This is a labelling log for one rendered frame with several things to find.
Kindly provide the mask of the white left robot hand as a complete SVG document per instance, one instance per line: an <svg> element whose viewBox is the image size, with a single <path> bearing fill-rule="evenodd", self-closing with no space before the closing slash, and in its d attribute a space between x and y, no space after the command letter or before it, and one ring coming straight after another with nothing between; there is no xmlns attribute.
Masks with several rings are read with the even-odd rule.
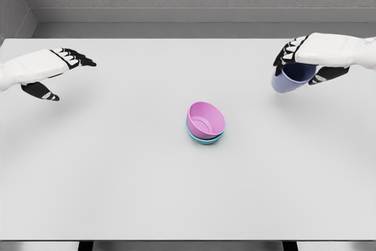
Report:
<svg viewBox="0 0 376 251"><path fill-rule="evenodd" d="M42 49L16 57L19 62L19 84L27 94L41 100L59 101L42 81L53 78L79 66L95 67L96 63L69 48Z"/></svg>

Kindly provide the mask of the lavender blue cup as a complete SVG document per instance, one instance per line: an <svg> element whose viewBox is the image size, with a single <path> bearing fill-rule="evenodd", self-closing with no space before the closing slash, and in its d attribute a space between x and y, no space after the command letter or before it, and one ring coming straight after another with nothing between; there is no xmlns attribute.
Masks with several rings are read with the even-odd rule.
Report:
<svg viewBox="0 0 376 251"><path fill-rule="evenodd" d="M288 63L278 76L272 76L271 85L278 93L291 92L308 83L316 74L316 69L314 65Z"/></svg>

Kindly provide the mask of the teal bowl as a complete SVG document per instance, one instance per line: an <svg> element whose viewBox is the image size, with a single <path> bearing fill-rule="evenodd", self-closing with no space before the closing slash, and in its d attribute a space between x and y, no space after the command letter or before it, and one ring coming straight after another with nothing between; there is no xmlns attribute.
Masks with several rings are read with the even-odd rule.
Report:
<svg viewBox="0 0 376 251"><path fill-rule="evenodd" d="M197 143L199 144L202 144L202 145L211 145L211 144L214 144L216 143L225 133L225 130L218 136L216 136L215 138L212 138L212 139L200 139L196 136L194 136L190 131L189 131L189 128L188 126L186 125L186 130L189 134L189 136Z"/></svg>

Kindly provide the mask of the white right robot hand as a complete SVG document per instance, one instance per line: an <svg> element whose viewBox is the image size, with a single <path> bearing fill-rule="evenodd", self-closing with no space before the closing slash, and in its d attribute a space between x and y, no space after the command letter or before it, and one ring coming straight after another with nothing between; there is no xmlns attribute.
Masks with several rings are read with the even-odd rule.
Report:
<svg viewBox="0 0 376 251"><path fill-rule="evenodd" d="M336 34L312 33L294 38L277 55L273 63L275 75L296 63L321 67L309 80L309 85L343 76L351 66L362 65L359 43L360 38Z"/></svg>

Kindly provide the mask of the pink bowl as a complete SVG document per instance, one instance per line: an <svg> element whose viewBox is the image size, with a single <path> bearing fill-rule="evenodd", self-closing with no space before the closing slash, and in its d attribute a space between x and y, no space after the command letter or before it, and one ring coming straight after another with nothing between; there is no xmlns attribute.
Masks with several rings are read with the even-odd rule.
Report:
<svg viewBox="0 0 376 251"><path fill-rule="evenodd" d="M186 125L196 138L209 140L221 135L226 128L222 112L208 102L195 102L187 111Z"/></svg>

